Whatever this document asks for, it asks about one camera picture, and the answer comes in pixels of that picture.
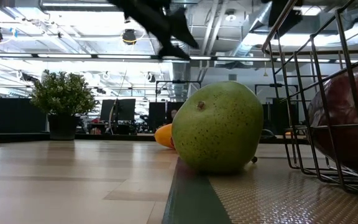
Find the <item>metal wire rack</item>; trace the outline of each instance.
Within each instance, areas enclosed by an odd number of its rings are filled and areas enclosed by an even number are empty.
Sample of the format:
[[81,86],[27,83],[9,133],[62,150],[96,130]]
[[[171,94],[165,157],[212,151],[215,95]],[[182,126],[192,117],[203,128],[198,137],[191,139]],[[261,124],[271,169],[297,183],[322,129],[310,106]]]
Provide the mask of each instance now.
[[[286,143],[285,149],[287,151],[289,166],[292,169],[301,170],[302,173],[304,173],[305,175],[315,176],[324,183],[337,184],[341,186],[346,192],[350,192],[350,193],[358,193],[358,173],[348,169],[343,165],[342,156],[340,156],[342,149],[338,147],[338,143],[337,143],[338,141],[340,141],[340,139],[335,139],[338,138],[338,135],[334,135],[333,132],[338,129],[346,129],[346,128],[353,128],[358,130],[358,123],[335,125],[331,121],[327,96],[324,90],[325,88],[324,83],[328,80],[333,79],[334,77],[347,74],[348,77],[347,79],[351,89],[351,96],[354,102],[354,107],[358,119],[358,92],[357,92],[356,81],[354,77],[354,69],[358,67],[358,61],[353,63],[354,61],[351,60],[351,54],[358,54],[358,50],[350,51],[348,49],[347,39],[343,26],[343,18],[341,16],[344,14],[346,9],[354,2],[355,0],[350,0],[347,3],[345,3],[343,7],[337,9],[334,15],[325,24],[323,24],[317,32],[311,34],[309,40],[304,45],[302,45],[298,50],[294,52],[288,52],[288,51],[286,52],[283,51],[283,47],[280,44],[280,38],[279,38],[280,35],[278,33],[278,30],[280,26],[284,23],[284,20],[289,15],[290,11],[294,8],[295,4],[297,3],[297,0],[289,0],[283,12],[281,13],[280,17],[278,18],[277,22],[272,27],[266,42],[262,46],[263,53],[269,54],[270,58],[272,59],[272,70],[274,74],[273,80],[274,80],[274,84],[276,85],[276,88],[278,88],[276,75],[279,72],[283,73],[284,84],[286,89],[286,98],[282,101],[287,103],[288,108],[290,108],[290,104],[293,102],[300,103],[305,113],[305,119],[306,119],[305,125],[298,126],[296,125],[295,116],[294,114],[292,114],[293,111],[288,110],[288,115],[290,117],[290,128],[287,131],[290,133],[289,135],[290,141],[285,141],[285,142],[290,142],[290,143]],[[335,22],[337,25],[337,31],[339,32],[342,49],[340,51],[317,51],[316,45],[314,44],[315,37],[319,35],[322,30],[327,28],[327,26],[330,25],[330,23],[332,22]],[[275,37],[275,35],[278,38],[278,51],[274,52],[272,50],[271,41],[273,37]],[[308,44],[311,45],[311,51],[305,50]],[[327,55],[327,54],[338,55],[338,59],[341,63],[341,69],[335,72],[334,74],[328,76],[321,74],[321,68],[319,64],[319,55]],[[275,55],[279,56],[280,65],[281,65],[280,68],[278,68],[277,70],[275,69],[275,64],[273,60],[273,56]],[[311,75],[303,76],[301,74],[299,61],[298,61],[299,55],[308,55],[310,57],[312,76]],[[296,70],[295,76],[287,75],[287,64],[290,61],[295,63],[295,70]],[[313,78],[313,84],[308,86],[303,86],[302,78],[304,77]],[[289,78],[297,78],[298,80],[299,91],[297,91],[296,93],[290,94],[290,91],[288,89]],[[313,88],[316,89],[316,92],[317,91],[320,92],[327,125],[311,126],[310,117],[308,114],[308,107],[307,107],[307,103],[310,102],[311,100],[305,98],[305,91]],[[295,98],[298,98],[298,96],[300,96],[301,100],[294,100]],[[333,150],[333,155],[331,155],[330,158],[325,157],[323,161],[321,161],[321,159],[317,157],[316,146],[313,141],[314,138],[316,137],[315,133],[318,130],[326,131],[326,134],[329,135],[329,140],[331,141],[330,143],[332,145],[332,150]],[[313,166],[310,167],[305,166],[306,157],[301,153],[300,146],[298,144],[298,140],[300,139],[299,133],[306,133],[306,137],[309,139],[310,146],[311,146],[311,153],[313,155],[313,164],[314,164]]]

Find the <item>ceiling light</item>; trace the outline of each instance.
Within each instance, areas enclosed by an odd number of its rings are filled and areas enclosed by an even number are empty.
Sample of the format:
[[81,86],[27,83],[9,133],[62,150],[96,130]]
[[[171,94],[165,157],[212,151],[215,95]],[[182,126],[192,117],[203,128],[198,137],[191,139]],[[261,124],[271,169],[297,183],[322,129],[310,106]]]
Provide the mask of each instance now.
[[42,6],[53,7],[114,7],[108,3],[43,3]]
[[211,60],[211,57],[205,57],[205,56],[190,56],[190,59],[192,59],[192,60]]
[[235,21],[236,20],[236,15],[234,15],[234,13],[236,12],[235,9],[228,9],[226,10],[226,20],[231,22],[231,21]]
[[38,57],[49,58],[91,58],[91,55],[86,54],[38,54]]
[[18,79],[21,79],[22,77],[23,77],[23,73],[22,73],[22,71],[17,71],[16,72],[16,77],[18,78]]
[[104,79],[104,80],[109,80],[109,79],[110,79],[110,74],[109,74],[109,72],[106,72],[106,73],[103,74],[103,79]]
[[[320,63],[328,63],[330,61],[330,59],[319,59],[318,62]],[[302,63],[310,63],[311,60],[310,59],[307,59],[307,58],[298,58],[298,62],[302,62]]]
[[294,10],[301,11],[302,16],[317,16],[325,6],[295,6]]
[[5,54],[0,53],[0,57],[32,57],[31,54]]
[[238,61],[238,62],[269,62],[269,58],[257,57],[217,57],[216,60],[220,61]]
[[175,56],[164,56],[163,59],[164,60],[178,60],[178,59],[181,59],[181,58],[175,57]]
[[98,55],[98,58],[114,59],[151,59],[149,55]]
[[228,15],[226,16],[226,20],[231,22],[231,21],[235,21],[236,20],[236,16],[235,15]]
[[351,63],[357,63],[358,62],[358,59],[355,59],[355,60],[351,60]]

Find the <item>green leaves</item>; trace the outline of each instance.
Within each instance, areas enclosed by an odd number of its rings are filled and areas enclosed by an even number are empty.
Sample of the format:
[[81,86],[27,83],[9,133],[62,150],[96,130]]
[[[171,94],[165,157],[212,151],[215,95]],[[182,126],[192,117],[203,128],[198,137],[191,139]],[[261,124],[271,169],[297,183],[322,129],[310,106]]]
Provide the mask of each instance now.
[[44,72],[44,80],[35,83],[31,94],[31,102],[44,113],[84,115],[98,104],[83,77],[67,72]]

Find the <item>green pear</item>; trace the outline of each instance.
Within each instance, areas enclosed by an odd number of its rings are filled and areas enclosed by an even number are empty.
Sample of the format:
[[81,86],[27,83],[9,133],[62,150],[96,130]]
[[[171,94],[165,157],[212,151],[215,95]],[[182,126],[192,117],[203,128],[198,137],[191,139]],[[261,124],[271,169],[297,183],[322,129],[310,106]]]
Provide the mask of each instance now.
[[175,149],[201,172],[237,172],[251,161],[263,128],[263,107],[245,85],[226,81],[190,96],[172,123]]

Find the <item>computer monitor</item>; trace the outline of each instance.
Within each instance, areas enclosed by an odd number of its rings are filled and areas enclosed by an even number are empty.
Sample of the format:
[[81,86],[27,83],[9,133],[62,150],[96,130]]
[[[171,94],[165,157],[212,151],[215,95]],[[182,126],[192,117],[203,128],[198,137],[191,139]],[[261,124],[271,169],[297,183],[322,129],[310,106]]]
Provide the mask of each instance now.
[[[109,120],[110,111],[114,102],[115,100],[103,100],[100,120]],[[117,103],[114,106],[114,111],[111,115],[111,121],[115,121],[116,119],[119,121],[135,120],[135,104],[136,99],[117,100]]]
[[165,102],[149,103],[149,127],[156,130],[165,122]]

